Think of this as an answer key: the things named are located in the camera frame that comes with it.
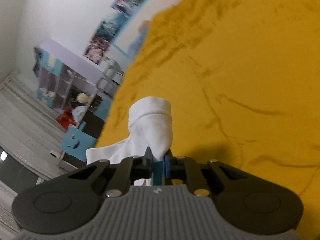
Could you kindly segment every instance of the smiley face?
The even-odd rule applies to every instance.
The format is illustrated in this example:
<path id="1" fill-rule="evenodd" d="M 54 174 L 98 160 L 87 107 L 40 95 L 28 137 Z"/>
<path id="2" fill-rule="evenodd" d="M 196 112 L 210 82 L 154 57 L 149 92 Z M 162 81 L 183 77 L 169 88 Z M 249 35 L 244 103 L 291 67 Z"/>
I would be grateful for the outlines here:
<path id="1" fill-rule="evenodd" d="M 96 139 L 75 127 L 69 127 L 60 149 L 81 161 L 86 162 L 86 150 L 93 148 Z"/>
<path id="2" fill-rule="evenodd" d="M 71 134 L 69 144 L 70 145 L 68 145 L 68 148 L 77 149 L 80 145 L 80 141 L 76 140 L 76 136 L 74 134 Z"/>

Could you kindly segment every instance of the white wall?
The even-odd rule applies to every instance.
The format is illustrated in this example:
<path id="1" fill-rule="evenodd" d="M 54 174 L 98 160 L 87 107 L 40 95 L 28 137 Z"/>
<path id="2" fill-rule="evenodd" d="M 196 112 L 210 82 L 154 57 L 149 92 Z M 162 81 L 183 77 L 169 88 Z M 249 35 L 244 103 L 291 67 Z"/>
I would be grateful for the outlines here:
<path id="1" fill-rule="evenodd" d="M 16 67 L 19 25 L 26 0 L 0 0 L 0 82 Z"/>
<path id="2" fill-rule="evenodd" d="M 93 32 L 114 0 L 28 0 L 21 21 L 17 65 L 19 78 L 32 90 L 33 47 L 52 38 L 82 55 Z"/>

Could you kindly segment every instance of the blue panel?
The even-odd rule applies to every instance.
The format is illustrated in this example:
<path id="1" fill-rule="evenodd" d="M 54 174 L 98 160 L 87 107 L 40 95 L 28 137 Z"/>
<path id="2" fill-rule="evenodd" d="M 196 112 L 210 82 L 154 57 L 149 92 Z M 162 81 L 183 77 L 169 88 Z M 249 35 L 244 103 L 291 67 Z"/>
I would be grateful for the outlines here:
<path id="1" fill-rule="evenodd" d="M 52 108 L 53 105 L 53 98 L 45 97 L 45 100 L 47 101 L 47 106 Z"/>
<path id="2" fill-rule="evenodd" d="M 42 55 L 41 55 L 41 66 L 42 67 L 46 67 L 47 66 L 47 64 L 48 64 L 48 58 L 49 58 L 49 52 L 47 52 L 47 51 L 43 51 L 42 52 Z"/>
<path id="3" fill-rule="evenodd" d="M 153 173 L 153 186 L 161 186 L 162 185 L 162 174 L 163 174 L 163 162 L 153 163 L 152 168 Z"/>
<path id="4" fill-rule="evenodd" d="M 42 91 L 40 89 L 37 90 L 37 98 L 42 100 Z"/>
<path id="5" fill-rule="evenodd" d="M 86 124 L 86 122 L 81 122 L 81 124 L 78 127 L 78 130 L 82 132 Z"/>
<path id="6" fill-rule="evenodd" d="M 63 63 L 56 58 L 54 66 L 51 67 L 48 65 L 48 59 L 49 59 L 49 53 L 47 51 L 44 51 L 41 57 L 41 66 L 46 70 L 50 71 L 55 76 L 60 77 Z"/>
<path id="7" fill-rule="evenodd" d="M 96 141 L 97 140 L 90 135 L 70 126 L 61 143 L 60 149 L 69 155 L 86 162 L 87 158 L 85 151 L 89 148 L 94 148 Z"/>
<path id="8" fill-rule="evenodd" d="M 54 69 L 52 70 L 52 74 L 54 74 L 57 77 L 60 77 L 62 67 L 63 67 L 63 63 L 59 59 L 56 59 L 56 64 L 54 65 Z"/>
<path id="9" fill-rule="evenodd" d="M 102 100 L 94 115 L 105 121 L 108 117 L 111 102 L 108 100 Z"/>
<path id="10" fill-rule="evenodd" d="M 170 178 L 170 160 L 167 155 L 164 156 L 164 174 L 167 179 Z"/>

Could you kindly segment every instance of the shelf unit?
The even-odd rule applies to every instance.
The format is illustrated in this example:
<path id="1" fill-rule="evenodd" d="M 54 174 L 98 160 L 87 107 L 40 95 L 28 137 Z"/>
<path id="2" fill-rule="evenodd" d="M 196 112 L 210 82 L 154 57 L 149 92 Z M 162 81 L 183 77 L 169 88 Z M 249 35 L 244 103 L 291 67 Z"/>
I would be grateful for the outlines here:
<path id="1" fill-rule="evenodd" d="M 108 69 L 102 72 L 92 62 L 53 40 L 44 42 L 40 47 L 43 53 L 38 98 L 61 114 L 66 108 L 74 108 L 76 104 L 73 100 L 79 93 L 85 93 L 90 97 L 85 112 L 89 110 L 105 121 L 124 76 L 119 65 L 110 59 Z M 100 103 L 99 107 L 92 107 L 92 102 L 96 100 Z"/>

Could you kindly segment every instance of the yellow blanket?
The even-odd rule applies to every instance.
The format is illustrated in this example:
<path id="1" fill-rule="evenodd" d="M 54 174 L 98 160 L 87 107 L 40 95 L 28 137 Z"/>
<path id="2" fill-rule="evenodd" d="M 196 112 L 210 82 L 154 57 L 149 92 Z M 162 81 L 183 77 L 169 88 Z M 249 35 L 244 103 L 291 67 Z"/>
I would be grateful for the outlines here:
<path id="1" fill-rule="evenodd" d="M 128 109 L 172 104 L 174 155 L 216 158 L 297 193 L 320 237 L 320 0 L 183 0 L 157 15 L 97 147 L 128 136 Z"/>

